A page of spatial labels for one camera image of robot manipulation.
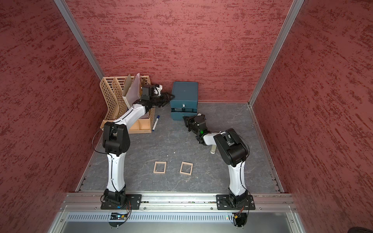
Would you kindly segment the teal bottom drawer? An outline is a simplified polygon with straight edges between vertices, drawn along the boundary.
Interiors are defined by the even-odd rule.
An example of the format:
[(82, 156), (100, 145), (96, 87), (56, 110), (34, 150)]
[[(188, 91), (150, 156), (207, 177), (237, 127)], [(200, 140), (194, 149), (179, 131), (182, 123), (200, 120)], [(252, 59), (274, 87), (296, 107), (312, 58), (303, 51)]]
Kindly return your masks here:
[(197, 115), (197, 109), (193, 108), (172, 108), (171, 110), (172, 117), (190, 117), (195, 115)]

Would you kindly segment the teal drawer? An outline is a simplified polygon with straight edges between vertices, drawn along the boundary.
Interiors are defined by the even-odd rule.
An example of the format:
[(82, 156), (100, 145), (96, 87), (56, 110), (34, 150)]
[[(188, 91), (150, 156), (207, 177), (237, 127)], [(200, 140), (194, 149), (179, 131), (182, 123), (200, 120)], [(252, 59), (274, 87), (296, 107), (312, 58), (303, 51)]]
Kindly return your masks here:
[(190, 117), (195, 115), (197, 115), (197, 109), (193, 108), (172, 108), (171, 110), (172, 117)]
[(184, 100), (172, 100), (170, 102), (171, 108), (178, 108), (178, 109), (197, 109), (198, 108), (198, 101), (184, 101)]

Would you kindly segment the teal top drawer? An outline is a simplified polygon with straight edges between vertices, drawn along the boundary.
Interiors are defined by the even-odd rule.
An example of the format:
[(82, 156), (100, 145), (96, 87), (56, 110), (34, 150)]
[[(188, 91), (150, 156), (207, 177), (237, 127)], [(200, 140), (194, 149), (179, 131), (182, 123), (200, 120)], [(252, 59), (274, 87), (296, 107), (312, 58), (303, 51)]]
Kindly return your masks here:
[(172, 100), (170, 102), (171, 108), (178, 108), (178, 109), (197, 109), (198, 108), (198, 101), (184, 101), (184, 100)]

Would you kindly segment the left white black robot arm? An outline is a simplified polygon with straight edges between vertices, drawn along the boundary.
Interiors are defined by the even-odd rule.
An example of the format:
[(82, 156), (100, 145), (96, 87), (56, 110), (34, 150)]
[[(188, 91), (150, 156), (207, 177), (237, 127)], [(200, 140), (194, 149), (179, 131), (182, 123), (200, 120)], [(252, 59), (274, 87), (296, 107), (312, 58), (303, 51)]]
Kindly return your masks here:
[(130, 148), (129, 129), (143, 115), (155, 107), (163, 107), (175, 98), (168, 92), (136, 100), (132, 107), (114, 122), (104, 125), (103, 148), (108, 158), (108, 182), (104, 191), (102, 209), (127, 207), (124, 180), (124, 159)]

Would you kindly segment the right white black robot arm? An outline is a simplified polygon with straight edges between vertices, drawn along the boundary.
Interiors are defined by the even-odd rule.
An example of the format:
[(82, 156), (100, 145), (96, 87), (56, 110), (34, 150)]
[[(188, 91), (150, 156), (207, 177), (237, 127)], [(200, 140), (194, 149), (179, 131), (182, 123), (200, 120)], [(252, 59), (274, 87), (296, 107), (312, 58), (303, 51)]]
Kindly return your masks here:
[(229, 128), (221, 132), (209, 131), (203, 114), (183, 117), (189, 132), (196, 134), (199, 144), (211, 146), (212, 153), (219, 151), (222, 160), (229, 169), (228, 204), (239, 208), (249, 200), (249, 191), (244, 184), (244, 165), (250, 154), (250, 148), (238, 133)]

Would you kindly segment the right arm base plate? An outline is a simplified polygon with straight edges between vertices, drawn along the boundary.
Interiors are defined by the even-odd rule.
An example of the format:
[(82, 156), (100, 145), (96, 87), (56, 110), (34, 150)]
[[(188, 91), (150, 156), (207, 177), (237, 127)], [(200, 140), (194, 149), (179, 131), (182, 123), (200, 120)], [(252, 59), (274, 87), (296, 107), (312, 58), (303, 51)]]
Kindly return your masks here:
[(216, 203), (218, 210), (255, 210), (255, 203), (252, 195), (217, 195)]

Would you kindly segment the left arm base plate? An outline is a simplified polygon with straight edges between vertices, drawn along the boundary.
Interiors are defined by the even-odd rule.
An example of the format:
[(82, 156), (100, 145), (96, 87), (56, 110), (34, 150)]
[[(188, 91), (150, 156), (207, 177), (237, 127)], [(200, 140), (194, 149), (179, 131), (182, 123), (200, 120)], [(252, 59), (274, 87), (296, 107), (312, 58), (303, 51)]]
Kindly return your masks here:
[(141, 194), (126, 194), (124, 204), (114, 203), (109, 198), (102, 196), (101, 198), (101, 210), (138, 210), (141, 204)]

